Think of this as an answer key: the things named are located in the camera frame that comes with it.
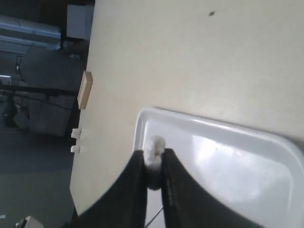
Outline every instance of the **wooden block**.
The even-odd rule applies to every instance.
[[[81,110],[86,109],[86,103],[90,96],[92,84],[93,78],[91,72],[84,71],[78,93],[78,107]]]

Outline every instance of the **small wooden block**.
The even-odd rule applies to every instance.
[[[93,78],[91,72],[84,71],[78,93],[78,107],[81,110],[86,109],[86,103],[90,96],[92,84]]]

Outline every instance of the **white plastic tray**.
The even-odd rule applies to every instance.
[[[134,150],[142,149],[153,135],[164,137],[166,147],[176,152],[192,177],[234,211],[265,228],[304,227],[304,157],[288,140],[228,123],[144,108],[137,120]],[[161,205],[160,191],[150,191],[147,220]],[[163,217],[150,227],[164,227]]]

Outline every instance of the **beige table surface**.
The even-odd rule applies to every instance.
[[[97,0],[70,185],[77,212],[125,167],[144,106],[304,141],[303,9],[302,0]]]

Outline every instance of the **white cotton ball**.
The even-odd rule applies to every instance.
[[[161,187],[162,158],[165,151],[166,141],[160,136],[151,137],[143,148],[144,163],[148,174],[148,188],[157,190]]]

